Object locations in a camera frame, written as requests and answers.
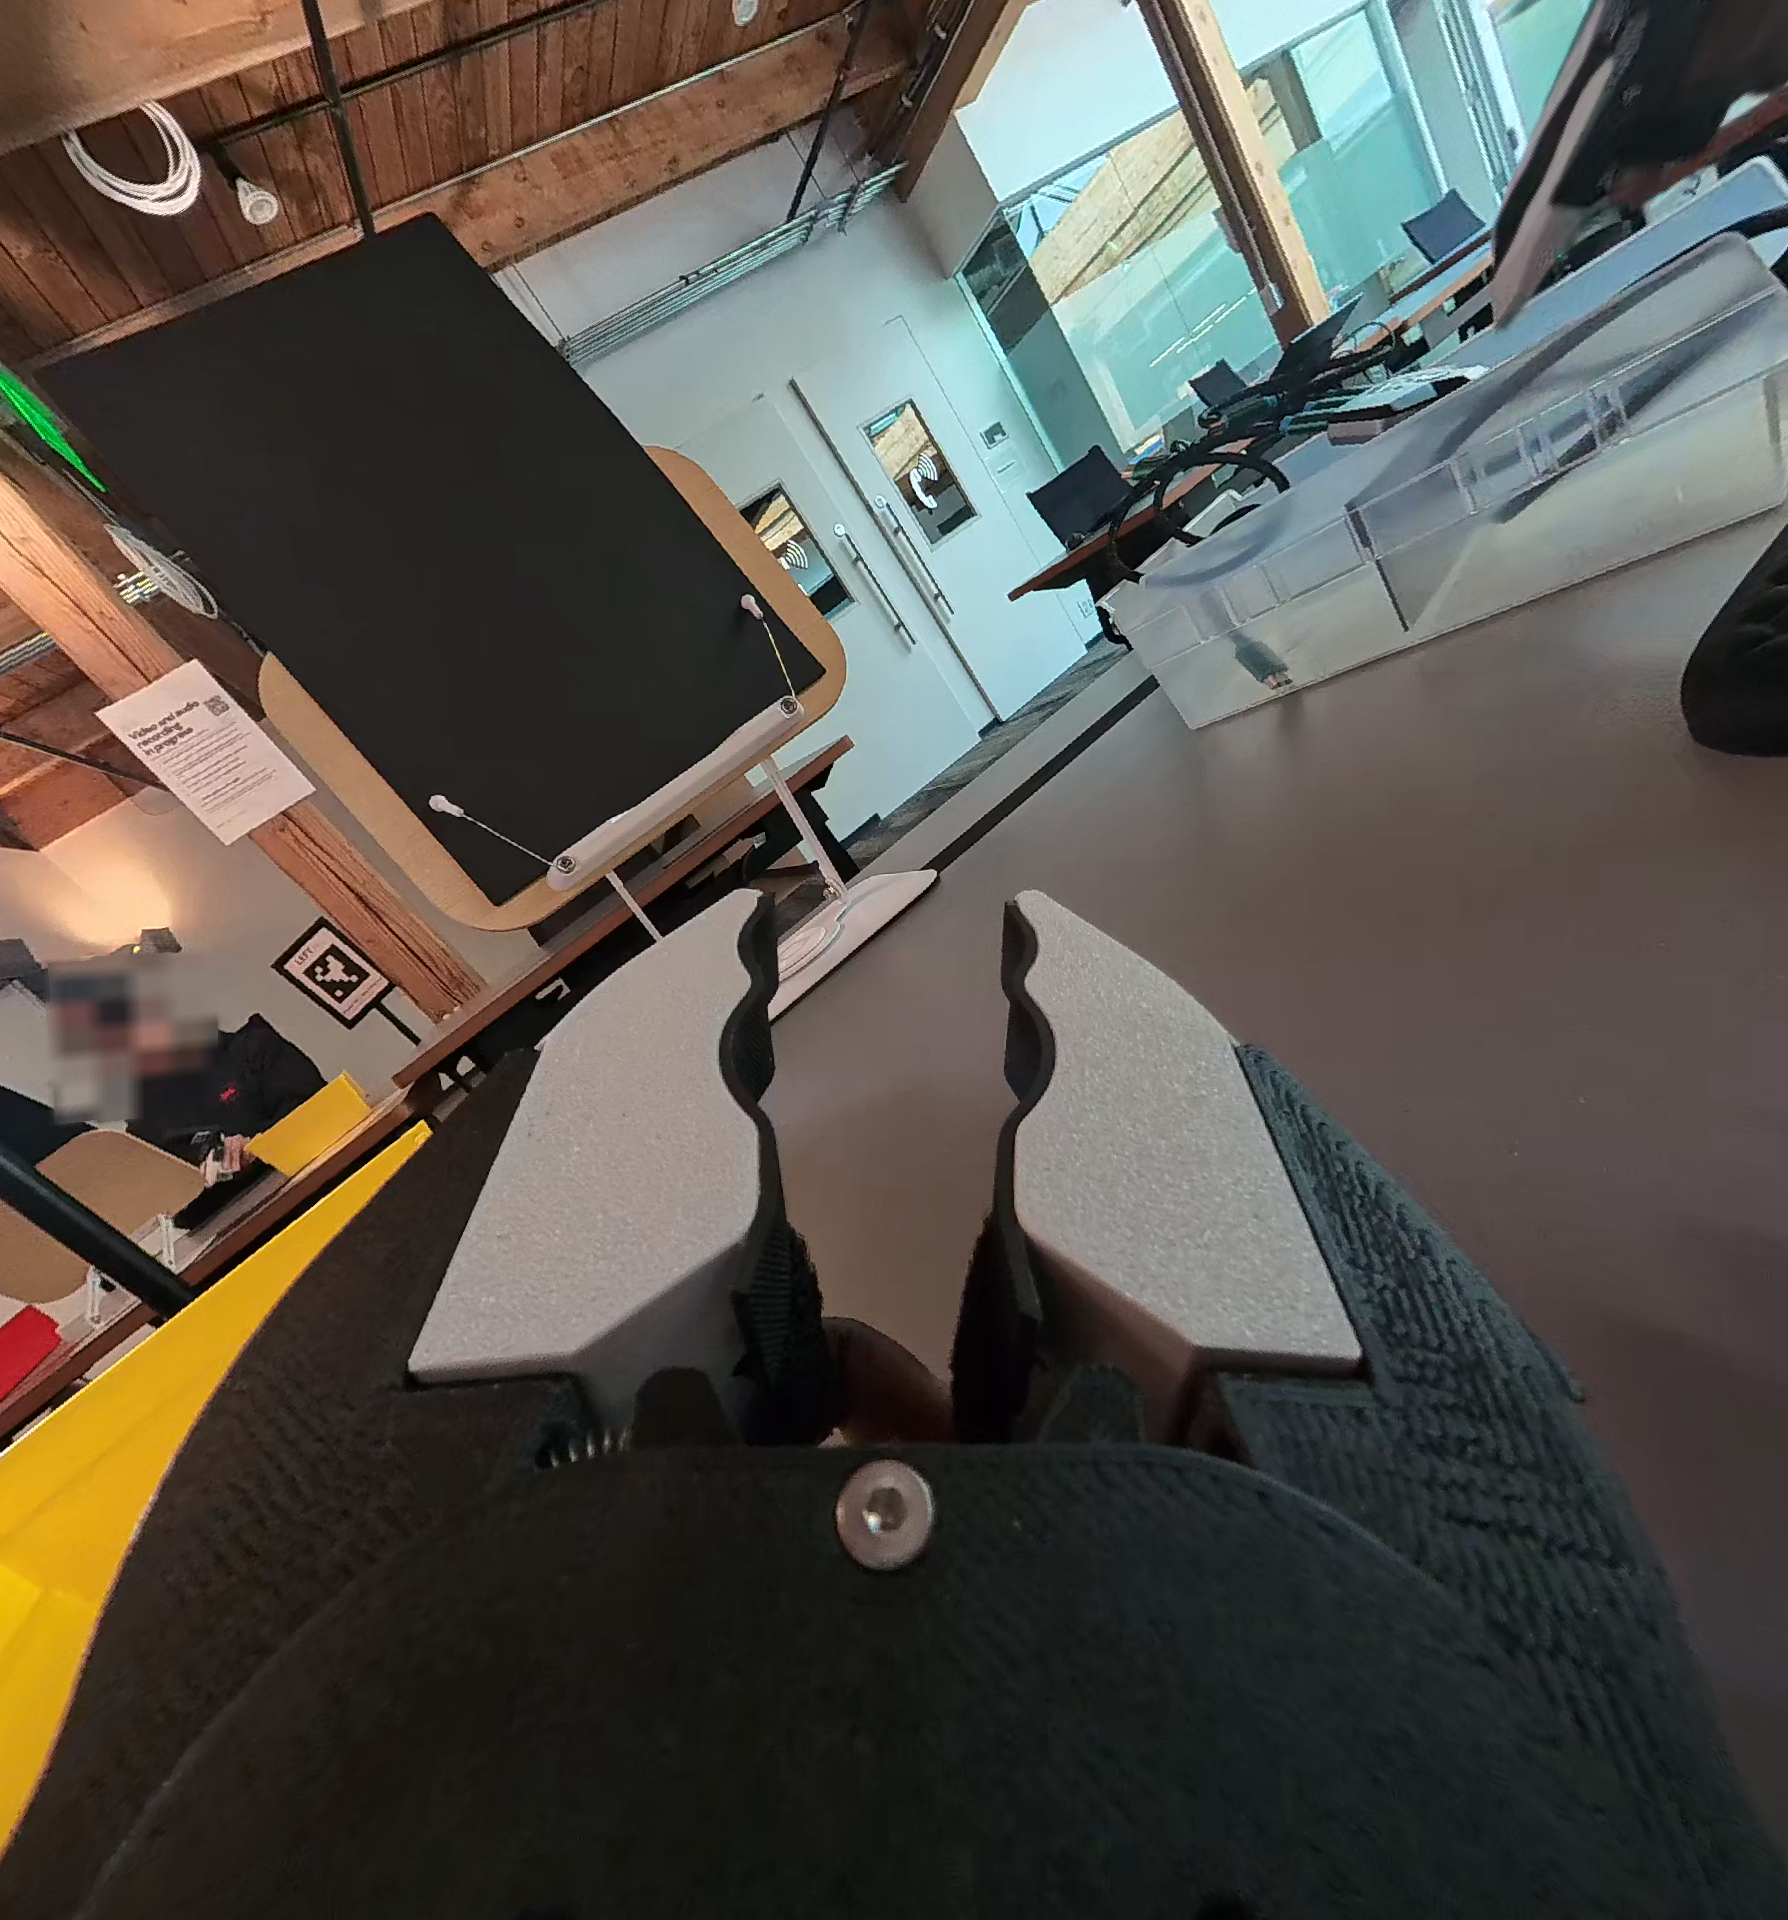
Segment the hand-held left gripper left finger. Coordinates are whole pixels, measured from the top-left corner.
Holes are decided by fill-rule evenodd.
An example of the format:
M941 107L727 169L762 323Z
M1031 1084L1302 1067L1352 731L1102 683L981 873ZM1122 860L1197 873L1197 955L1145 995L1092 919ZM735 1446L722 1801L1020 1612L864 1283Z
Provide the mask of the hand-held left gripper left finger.
M689 1372L741 1441L830 1439L821 1290L763 1111L777 987L773 899L735 892L546 1035L411 1385L546 1381L576 1443L623 1443L643 1390Z

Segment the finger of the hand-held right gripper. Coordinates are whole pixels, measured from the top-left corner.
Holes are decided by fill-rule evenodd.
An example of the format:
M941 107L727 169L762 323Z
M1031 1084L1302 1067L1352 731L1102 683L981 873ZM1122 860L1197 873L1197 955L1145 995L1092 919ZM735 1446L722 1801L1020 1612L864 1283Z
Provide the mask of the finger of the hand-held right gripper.
M1578 24L1491 234L1491 325L1506 326L1603 199L1596 142L1622 105L1649 5L1596 3Z

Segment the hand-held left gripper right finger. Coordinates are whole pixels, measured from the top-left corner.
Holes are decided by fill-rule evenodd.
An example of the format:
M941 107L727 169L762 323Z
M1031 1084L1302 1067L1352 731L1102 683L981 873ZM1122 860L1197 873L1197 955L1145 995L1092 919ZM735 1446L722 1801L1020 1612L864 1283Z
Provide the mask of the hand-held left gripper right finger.
M1042 892L1008 901L1014 1107L955 1324L955 1436L1014 1443L1105 1371L1187 1443L1223 1378L1363 1379L1364 1348L1244 1047Z

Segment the yellow plastic bin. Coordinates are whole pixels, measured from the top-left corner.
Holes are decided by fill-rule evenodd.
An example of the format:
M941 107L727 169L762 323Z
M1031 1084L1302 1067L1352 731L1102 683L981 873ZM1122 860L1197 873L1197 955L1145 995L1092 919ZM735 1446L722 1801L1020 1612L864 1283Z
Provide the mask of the yellow plastic bin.
M430 1140L426 1120L0 1454L0 1857L146 1509L258 1328Z

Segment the person's left hand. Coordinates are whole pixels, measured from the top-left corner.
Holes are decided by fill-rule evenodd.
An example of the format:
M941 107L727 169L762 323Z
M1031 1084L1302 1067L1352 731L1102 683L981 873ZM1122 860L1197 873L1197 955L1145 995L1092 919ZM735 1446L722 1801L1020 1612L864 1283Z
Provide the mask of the person's left hand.
M907 1346L854 1317L828 1317L821 1330L837 1446L878 1450L955 1441L948 1385Z

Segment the small yellow bin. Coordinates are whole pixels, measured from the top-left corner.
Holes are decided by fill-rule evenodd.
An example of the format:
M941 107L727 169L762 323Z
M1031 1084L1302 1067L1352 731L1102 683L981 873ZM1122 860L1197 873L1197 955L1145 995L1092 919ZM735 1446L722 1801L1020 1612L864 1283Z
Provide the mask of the small yellow bin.
M294 1180L354 1136L371 1117L369 1095L346 1071L247 1142L249 1157Z

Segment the clear plastic tray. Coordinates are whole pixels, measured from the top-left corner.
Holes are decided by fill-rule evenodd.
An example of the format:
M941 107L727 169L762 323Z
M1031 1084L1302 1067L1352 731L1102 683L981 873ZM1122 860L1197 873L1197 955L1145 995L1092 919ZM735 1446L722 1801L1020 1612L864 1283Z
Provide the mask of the clear plastic tray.
M1788 286L1727 231L1589 308L1475 337L1456 392L1252 507L1224 500L1107 610L1190 727L1774 513Z

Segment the black office chair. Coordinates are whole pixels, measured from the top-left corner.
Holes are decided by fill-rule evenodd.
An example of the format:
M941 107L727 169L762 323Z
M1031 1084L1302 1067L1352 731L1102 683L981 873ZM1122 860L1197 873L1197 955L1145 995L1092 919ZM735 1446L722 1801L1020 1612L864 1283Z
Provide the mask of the black office chair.
M1136 493L1122 466L1096 443L1031 491L1030 502L1061 547L1071 553L1105 533L1134 502Z

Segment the white paper notice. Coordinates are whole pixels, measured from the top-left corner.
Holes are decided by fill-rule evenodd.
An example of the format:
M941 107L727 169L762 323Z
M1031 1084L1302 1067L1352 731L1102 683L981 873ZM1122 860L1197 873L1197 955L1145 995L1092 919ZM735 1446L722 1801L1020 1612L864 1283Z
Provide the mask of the white paper notice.
M306 772L197 659L100 706L96 719L222 844L314 797Z

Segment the black board on white stand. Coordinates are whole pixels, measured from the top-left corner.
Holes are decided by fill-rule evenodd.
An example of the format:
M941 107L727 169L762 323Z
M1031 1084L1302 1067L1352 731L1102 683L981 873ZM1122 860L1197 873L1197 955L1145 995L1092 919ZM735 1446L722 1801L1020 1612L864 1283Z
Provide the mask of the black board on white stand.
M521 933L841 703L832 620L433 217L41 371L444 919Z

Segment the green exit sign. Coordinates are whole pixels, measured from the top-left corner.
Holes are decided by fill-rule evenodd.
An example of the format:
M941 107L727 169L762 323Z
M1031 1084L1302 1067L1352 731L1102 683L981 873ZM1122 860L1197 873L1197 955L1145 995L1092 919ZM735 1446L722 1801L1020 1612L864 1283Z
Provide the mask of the green exit sign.
M105 480L72 443L66 422L0 361L0 440L49 470L89 500L108 500Z

